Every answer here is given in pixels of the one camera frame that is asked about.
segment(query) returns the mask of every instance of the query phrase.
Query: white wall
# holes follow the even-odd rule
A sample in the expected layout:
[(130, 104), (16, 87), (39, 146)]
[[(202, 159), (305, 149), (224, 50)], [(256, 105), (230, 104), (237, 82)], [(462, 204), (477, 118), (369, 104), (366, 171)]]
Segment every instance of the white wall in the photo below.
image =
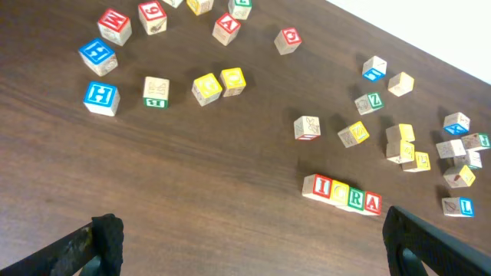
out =
[(328, 0), (491, 84), (491, 0)]

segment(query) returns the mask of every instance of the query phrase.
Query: wooden surface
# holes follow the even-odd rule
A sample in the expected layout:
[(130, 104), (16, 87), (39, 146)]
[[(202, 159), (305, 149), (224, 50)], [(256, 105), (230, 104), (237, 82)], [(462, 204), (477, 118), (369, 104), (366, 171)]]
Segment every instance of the wooden surface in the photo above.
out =
[[(491, 172), (448, 190), (435, 143), (450, 140), (444, 116), (461, 111), (471, 133), (490, 132), (491, 89), (323, 0), (256, 0), (228, 47), (212, 37), (227, 1), (196, 17), (163, 4), (168, 30), (147, 36), (138, 1), (3, 2), (0, 11), (0, 267), (113, 212), (124, 221), (123, 275), (387, 275), (382, 225), (400, 205), (491, 255)], [(107, 7), (131, 17), (115, 49), (118, 68), (98, 77), (77, 50), (99, 37)], [(273, 40), (294, 26), (303, 43), (280, 56)], [(372, 84), (362, 64), (379, 55), (387, 76)], [(237, 97), (200, 107), (193, 79), (241, 67)], [(401, 71), (415, 89), (387, 91)], [(170, 108), (143, 106), (146, 76), (170, 79)], [(116, 85), (115, 117), (82, 104), (89, 81)], [(354, 100), (381, 92), (385, 107), (361, 117)], [(294, 139), (301, 115), (322, 136)], [(371, 137), (345, 149), (337, 132), (363, 120)], [(384, 157), (384, 131), (411, 123), (430, 172), (403, 172)], [(484, 168), (491, 152), (481, 152)], [(367, 217), (303, 198), (321, 173), (384, 197)], [(475, 218), (443, 216), (443, 196), (474, 201)]]

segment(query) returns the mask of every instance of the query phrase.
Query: brown tabletop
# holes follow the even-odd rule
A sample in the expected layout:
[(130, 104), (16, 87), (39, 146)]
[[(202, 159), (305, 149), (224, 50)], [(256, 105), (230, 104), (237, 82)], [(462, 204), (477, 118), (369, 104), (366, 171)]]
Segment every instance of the brown tabletop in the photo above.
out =
[[(491, 172), (449, 189), (450, 160), (434, 146), (455, 137), (442, 128), (451, 113), (470, 117), (471, 133), (491, 131), (488, 84), (323, 0), (256, 0), (227, 47), (211, 35), (226, 0), (199, 17), (186, 3), (162, 4), (168, 29), (153, 36), (138, 4), (2, 3), (0, 267), (112, 212), (124, 221), (123, 275), (387, 275), (382, 225), (391, 205), (491, 255)], [(100, 37), (108, 7), (131, 17), (133, 34), (123, 47), (108, 42), (119, 66), (98, 77), (77, 50)], [(280, 56), (273, 40), (287, 27), (303, 42)], [(361, 66), (374, 55), (388, 68), (372, 84)], [(231, 67), (243, 69), (244, 92), (200, 107), (193, 80)], [(401, 71), (415, 87), (395, 97), (387, 82)], [(170, 79), (168, 110), (143, 105), (146, 76)], [(85, 108), (90, 81), (117, 86), (115, 117)], [(374, 91), (385, 107), (360, 116), (354, 100)], [(320, 118), (320, 138), (294, 139), (301, 115)], [(345, 149), (337, 132), (359, 120), (371, 137)], [(395, 123), (413, 125), (430, 172), (385, 159), (385, 129)], [(481, 153), (491, 166), (491, 151)], [(302, 197), (312, 173), (381, 194), (382, 215)], [(471, 198), (476, 217), (445, 217), (445, 196)]]

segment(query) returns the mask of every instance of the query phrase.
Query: wooden table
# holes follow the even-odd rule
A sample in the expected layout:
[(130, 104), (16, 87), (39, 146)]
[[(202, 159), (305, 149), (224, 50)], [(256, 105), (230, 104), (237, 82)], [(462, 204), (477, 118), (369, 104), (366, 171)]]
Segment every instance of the wooden table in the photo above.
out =
[[(0, 50), (0, 267), (113, 212), (124, 221), (123, 275), (387, 275), (382, 225), (400, 205), (491, 255), (491, 172), (468, 189), (448, 189), (449, 160), (435, 143), (454, 138), (443, 118), (461, 111), (471, 133), (490, 132), (491, 89), (462, 71), (323, 0), (254, 3), (228, 47), (211, 32), (226, 0), (196, 17), (173, 9), (168, 30), (147, 36), (139, 1), (2, 3)], [(99, 37), (107, 7), (131, 17), (133, 34), (115, 44), (119, 66), (98, 77), (77, 50)], [(280, 28), (303, 39), (293, 54), (273, 44)], [(361, 66), (389, 66), (372, 84)], [(241, 67), (237, 97), (200, 107), (195, 78)], [(416, 80), (403, 97), (387, 91), (401, 71)], [(170, 108), (143, 106), (143, 79), (170, 79)], [(115, 117), (82, 104), (90, 81), (114, 84)], [(378, 91), (385, 107), (360, 116), (355, 98)], [(294, 140), (293, 121), (318, 116), (322, 136)], [(345, 149), (337, 132), (362, 120), (371, 137)], [(384, 157), (384, 131), (414, 126), (430, 172), (403, 172)], [(491, 153), (481, 152), (485, 168)], [(381, 216), (341, 211), (302, 197), (312, 173), (384, 197)], [(475, 218), (443, 216), (440, 199), (465, 196)]]

